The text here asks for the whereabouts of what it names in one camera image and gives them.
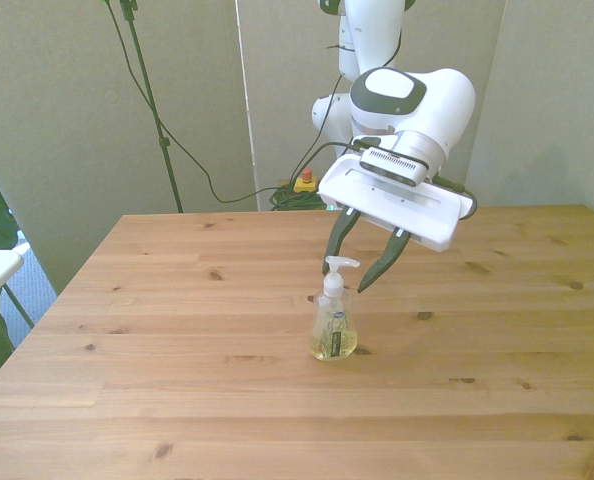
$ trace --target wood grain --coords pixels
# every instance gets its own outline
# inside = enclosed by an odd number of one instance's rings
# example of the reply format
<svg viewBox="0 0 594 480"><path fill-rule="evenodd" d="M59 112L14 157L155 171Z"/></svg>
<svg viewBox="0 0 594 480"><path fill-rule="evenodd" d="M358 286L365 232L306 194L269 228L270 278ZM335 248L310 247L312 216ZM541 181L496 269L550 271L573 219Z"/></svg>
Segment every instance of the wood grain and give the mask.
<svg viewBox="0 0 594 480"><path fill-rule="evenodd" d="M323 363L335 217L123 217L0 370L0 479L594 480L594 213L411 244ZM357 224L348 286L387 239Z"/></svg>

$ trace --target soap dispenser bottle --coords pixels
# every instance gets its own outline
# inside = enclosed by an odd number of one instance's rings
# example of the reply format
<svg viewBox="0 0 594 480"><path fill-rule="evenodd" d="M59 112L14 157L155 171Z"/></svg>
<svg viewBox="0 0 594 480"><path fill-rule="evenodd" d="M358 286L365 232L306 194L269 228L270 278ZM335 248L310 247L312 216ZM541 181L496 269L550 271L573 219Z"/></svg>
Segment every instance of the soap dispenser bottle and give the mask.
<svg viewBox="0 0 594 480"><path fill-rule="evenodd" d="M346 257L326 257L330 272L324 277L324 289L313 299L317 306L315 326L310 336L310 353L319 360L346 358L357 347L357 331L352 318L352 295L344 289L339 267L358 267L359 262Z"/></svg>

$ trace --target chair leg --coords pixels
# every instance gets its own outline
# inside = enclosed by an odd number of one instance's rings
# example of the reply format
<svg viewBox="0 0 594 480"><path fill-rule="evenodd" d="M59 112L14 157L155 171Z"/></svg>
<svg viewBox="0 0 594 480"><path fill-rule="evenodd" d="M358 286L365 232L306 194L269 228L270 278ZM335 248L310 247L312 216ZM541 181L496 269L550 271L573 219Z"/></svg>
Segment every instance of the chair leg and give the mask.
<svg viewBox="0 0 594 480"><path fill-rule="evenodd" d="M4 290L6 290L6 293L10 297L10 300L15 305L15 308L17 308L17 311L21 314L22 317L24 317L24 320L26 320L26 323L32 330L33 327L35 326L35 324L33 323L33 321L30 319L30 317L26 313L26 310L24 310L24 307L21 306L21 303L19 303L19 300L17 300L17 297L15 297L15 295L13 295L13 292L10 290L10 288L8 288L8 285L5 283L4 283Z"/></svg>

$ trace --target white wall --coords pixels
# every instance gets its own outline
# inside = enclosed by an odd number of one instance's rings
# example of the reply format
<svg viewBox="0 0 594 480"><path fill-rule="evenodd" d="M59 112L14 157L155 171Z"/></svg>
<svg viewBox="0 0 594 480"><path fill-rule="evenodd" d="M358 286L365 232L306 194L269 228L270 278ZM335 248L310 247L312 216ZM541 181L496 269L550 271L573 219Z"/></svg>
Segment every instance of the white wall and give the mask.
<svg viewBox="0 0 594 480"><path fill-rule="evenodd" d="M512 0L468 184L487 205L594 209L594 0Z"/></svg>
<svg viewBox="0 0 594 480"><path fill-rule="evenodd" d="M444 176L466 177L492 64L504 0L419 0L407 12L397 67L411 72L452 67L471 79L477 106ZM314 0L238 0L244 69L259 186L288 178L316 131L310 115L317 97L331 93L339 76L339 20L325 15ZM347 92L342 81L339 91ZM321 177L333 151L313 163ZM263 208L268 208L265 201Z"/></svg>
<svg viewBox="0 0 594 480"><path fill-rule="evenodd" d="M220 194L252 192L234 0L138 3L160 116ZM171 152L186 211L255 208L212 200L203 174ZM0 189L57 291L122 214L176 211L152 115L104 3L0 2Z"/></svg>

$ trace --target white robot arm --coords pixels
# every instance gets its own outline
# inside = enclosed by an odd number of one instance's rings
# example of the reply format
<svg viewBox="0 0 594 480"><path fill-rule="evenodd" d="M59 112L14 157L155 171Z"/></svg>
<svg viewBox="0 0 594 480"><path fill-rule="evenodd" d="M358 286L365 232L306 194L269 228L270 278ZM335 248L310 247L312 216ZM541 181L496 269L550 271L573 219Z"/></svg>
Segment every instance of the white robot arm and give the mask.
<svg viewBox="0 0 594 480"><path fill-rule="evenodd" d="M343 154L319 186L322 199L343 208L326 255L337 255L358 218L393 233L384 255L368 271L359 291L399 257L409 239L436 251L450 246L457 222L472 200L440 188L432 179L461 138L475 105L468 78L452 69L404 73L392 67L401 41L404 11L413 1L320 0L341 15L341 74L350 93L317 100L313 123L335 142L354 142L360 152ZM324 262L323 271L327 271Z"/></svg>

